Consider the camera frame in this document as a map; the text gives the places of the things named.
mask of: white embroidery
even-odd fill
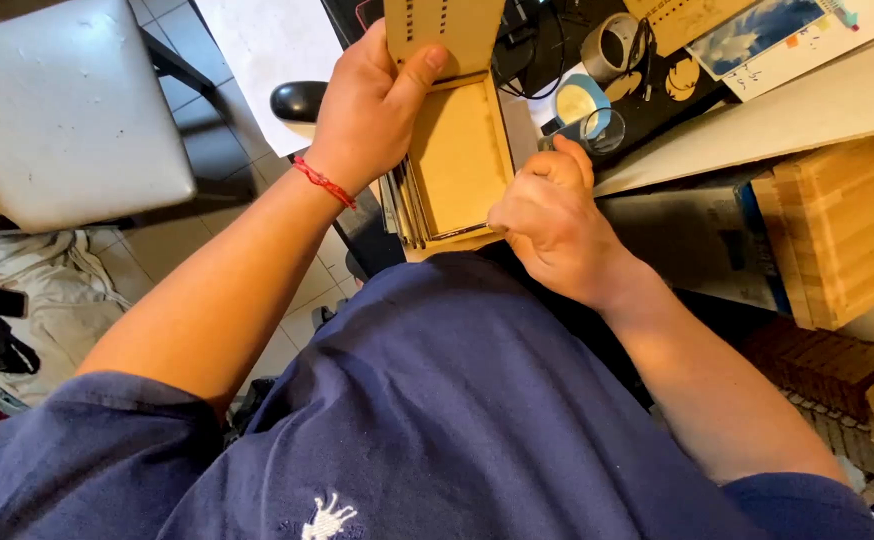
[[[312,522],[305,523],[300,533],[300,540],[330,540],[332,536],[344,531],[344,522],[358,515],[353,506],[344,506],[334,511],[337,505],[337,494],[330,496],[330,504],[326,508],[321,497],[314,498],[317,503],[317,513]]]

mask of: glass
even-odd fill
[[[580,143],[588,154],[601,156],[618,149],[625,133],[623,116],[611,108],[599,108],[589,115],[557,129],[538,143],[540,151],[554,149],[554,137],[562,135]]]

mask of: forearm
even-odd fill
[[[79,373],[146,377],[224,411],[343,208],[292,169],[117,321]]]
[[[847,480],[794,407],[710,331],[647,264],[599,312],[635,363],[683,448],[720,484],[769,472]]]

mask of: cloth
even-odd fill
[[[221,447],[201,399],[74,378],[0,423],[0,538],[874,539],[830,479],[714,485],[473,254],[373,278]]]
[[[4,317],[40,358],[35,374],[0,373],[0,411],[35,407],[130,309],[89,251],[84,230],[0,235],[0,288],[27,293],[27,317]]]

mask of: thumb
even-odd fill
[[[447,64],[450,52],[443,45],[423,47],[407,60],[385,101],[391,102],[408,116],[416,115],[424,96]]]

